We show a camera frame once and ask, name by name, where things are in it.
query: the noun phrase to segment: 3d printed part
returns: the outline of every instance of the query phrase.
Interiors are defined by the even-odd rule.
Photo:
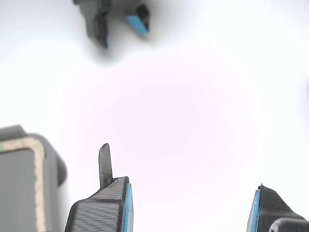
[[[1,129],[1,231],[60,231],[57,187],[65,177],[63,161],[44,137],[21,126]]]
[[[76,202],[65,232],[132,232],[133,201],[128,177],[113,178],[110,147],[99,151],[100,189]]]
[[[87,35],[96,44],[108,47],[108,17],[113,7],[125,15],[139,34],[149,31],[150,13],[142,0],[74,0],[86,21]]]
[[[309,222],[294,213],[274,190],[255,192],[247,232],[309,232]]]

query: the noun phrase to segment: gripper jaw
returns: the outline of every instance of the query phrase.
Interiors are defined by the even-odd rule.
[[[139,34],[149,32],[150,13],[142,0],[73,0],[86,22],[87,35],[96,44],[108,48],[108,18],[112,8],[121,11]]]
[[[128,177],[113,178],[110,146],[98,158],[100,188],[71,208],[65,232],[133,232],[132,188]]]

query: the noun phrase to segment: blue stripe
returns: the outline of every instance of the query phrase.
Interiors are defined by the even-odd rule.
[[[123,229],[123,232],[128,232],[129,212],[130,212],[130,206],[131,206],[131,195],[132,195],[131,184],[127,183],[127,186],[126,186],[126,209],[125,209],[125,218],[124,218],[124,229]]]
[[[255,193],[255,197],[254,197],[251,232],[257,231],[259,203],[260,203],[260,190],[257,190],[256,193]]]
[[[134,30],[136,30],[137,32],[141,34],[148,33],[147,28],[145,27],[145,25],[143,24],[143,22],[137,15],[128,15],[126,18],[129,21],[129,23],[132,25]]]

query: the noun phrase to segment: ribbed gray surface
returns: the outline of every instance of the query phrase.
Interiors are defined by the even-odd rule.
[[[91,198],[105,200],[121,200],[125,179],[116,179],[110,186],[94,194]]]
[[[71,232],[116,232],[119,204],[80,202]]]

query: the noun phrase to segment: blurry gray object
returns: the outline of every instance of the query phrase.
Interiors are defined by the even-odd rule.
[[[309,232],[309,221],[296,214],[276,191],[261,184],[255,192],[247,232]]]
[[[59,232],[57,187],[66,166],[41,135],[0,129],[0,230]]]
[[[108,16],[113,7],[121,10],[139,34],[149,31],[150,13],[142,0],[73,0],[80,6],[86,21],[87,35],[96,44],[107,48]]]

